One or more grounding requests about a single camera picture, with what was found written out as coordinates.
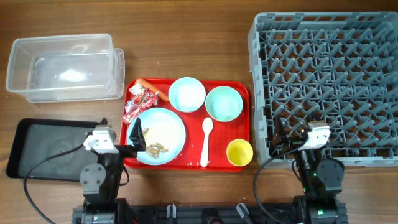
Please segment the yellow cup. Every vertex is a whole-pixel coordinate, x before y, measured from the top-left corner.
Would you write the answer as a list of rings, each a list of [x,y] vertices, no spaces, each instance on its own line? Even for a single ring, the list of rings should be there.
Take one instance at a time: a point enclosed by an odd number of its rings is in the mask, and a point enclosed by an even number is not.
[[[230,164],[243,167],[251,162],[254,151],[248,141],[244,139],[235,139],[228,144],[226,155]]]

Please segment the light blue bowl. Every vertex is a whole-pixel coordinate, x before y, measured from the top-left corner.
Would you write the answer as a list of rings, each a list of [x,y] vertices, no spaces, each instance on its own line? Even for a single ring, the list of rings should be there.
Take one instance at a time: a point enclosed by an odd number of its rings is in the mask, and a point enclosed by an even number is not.
[[[205,102],[206,90],[203,84],[192,77],[175,80],[169,88],[170,104],[183,113],[192,113]]]

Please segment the light blue plate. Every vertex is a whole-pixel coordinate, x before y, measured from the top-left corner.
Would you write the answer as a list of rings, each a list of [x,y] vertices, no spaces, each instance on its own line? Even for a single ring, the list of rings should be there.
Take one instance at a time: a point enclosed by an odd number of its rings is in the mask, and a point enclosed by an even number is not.
[[[138,118],[141,121],[142,132],[146,146],[161,145],[167,152],[160,152],[157,156],[149,152],[138,152],[137,160],[150,166],[159,166],[175,159],[182,151],[186,130],[184,123],[173,111],[165,108],[150,108],[142,112]]]

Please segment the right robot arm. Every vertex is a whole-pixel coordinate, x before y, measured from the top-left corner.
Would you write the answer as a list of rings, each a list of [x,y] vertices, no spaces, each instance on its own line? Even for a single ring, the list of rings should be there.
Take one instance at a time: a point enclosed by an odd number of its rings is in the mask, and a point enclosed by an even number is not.
[[[282,145],[295,157],[304,195],[295,196],[291,223],[348,223],[346,205],[336,196],[343,190],[344,164],[322,159],[320,149],[328,144],[331,130],[326,121],[311,121],[300,136],[288,137],[278,116],[274,118],[272,144]]]

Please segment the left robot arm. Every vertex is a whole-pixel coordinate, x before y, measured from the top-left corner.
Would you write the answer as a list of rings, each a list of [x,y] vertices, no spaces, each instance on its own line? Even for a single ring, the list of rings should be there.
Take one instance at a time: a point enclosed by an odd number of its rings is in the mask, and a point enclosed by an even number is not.
[[[110,125],[98,125],[87,134],[83,146],[98,156],[95,163],[83,168],[83,208],[74,210],[72,223],[138,223],[138,217],[125,198],[117,198],[124,160],[136,158],[146,149],[141,120],[135,119],[130,145],[115,145],[116,133]]]

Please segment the mint green bowl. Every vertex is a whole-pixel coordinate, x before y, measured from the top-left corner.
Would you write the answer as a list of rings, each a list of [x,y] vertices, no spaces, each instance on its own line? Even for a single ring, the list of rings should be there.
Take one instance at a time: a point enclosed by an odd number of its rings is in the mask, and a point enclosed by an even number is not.
[[[243,99],[234,88],[218,86],[207,94],[205,108],[214,120],[230,122],[241,114]]]

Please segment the white plastic spoon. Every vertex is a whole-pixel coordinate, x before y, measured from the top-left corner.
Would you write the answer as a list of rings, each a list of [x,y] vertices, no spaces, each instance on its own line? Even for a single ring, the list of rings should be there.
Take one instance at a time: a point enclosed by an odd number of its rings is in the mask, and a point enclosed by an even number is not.
[[[203,147],[201,150],[200,165],[206,167],[208,165],[209,157],[209,135],[213,129],[213,122],[211,118],[205,118],[203,120],[202,129],[204,132]]]

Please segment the orange carrot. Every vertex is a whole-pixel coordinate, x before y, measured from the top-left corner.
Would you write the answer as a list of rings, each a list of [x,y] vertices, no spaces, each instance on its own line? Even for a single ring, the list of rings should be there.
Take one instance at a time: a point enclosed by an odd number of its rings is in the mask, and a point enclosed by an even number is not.
[[[135,84],[141,84],[144,88],[150,89],[160,99],[169,102],[169,97],[165,93],[160,91],[157,87],[155,87],[151,83],[147,82],[146,80],[144,80],[142,78],[138,78],[134,83]]]

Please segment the peanut shell scraps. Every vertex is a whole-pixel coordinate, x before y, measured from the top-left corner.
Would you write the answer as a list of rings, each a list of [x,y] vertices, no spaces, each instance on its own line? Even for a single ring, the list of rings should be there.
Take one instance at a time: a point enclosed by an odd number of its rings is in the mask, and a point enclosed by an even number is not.
[[[161,153],[166,153],[169,150],[162,144],[163,140],[160,138],[160,133],[154,128],[145,128],[143,131],[143,137],[146,143],[146,153],[158,159]]]

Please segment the red snack wrapper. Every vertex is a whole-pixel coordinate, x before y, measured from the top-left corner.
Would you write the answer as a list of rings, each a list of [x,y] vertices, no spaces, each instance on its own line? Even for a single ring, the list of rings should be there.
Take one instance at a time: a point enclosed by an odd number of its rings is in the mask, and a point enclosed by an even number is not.
[[[124,107],[125,114],[122,117],[124,124],[130,124],[142,112],[149,109],[153,105],[157,105],[159,100],[159,92],[153,92],[150,88],[143,84],[137,83],[129,89],[133,97],[126,103]]]

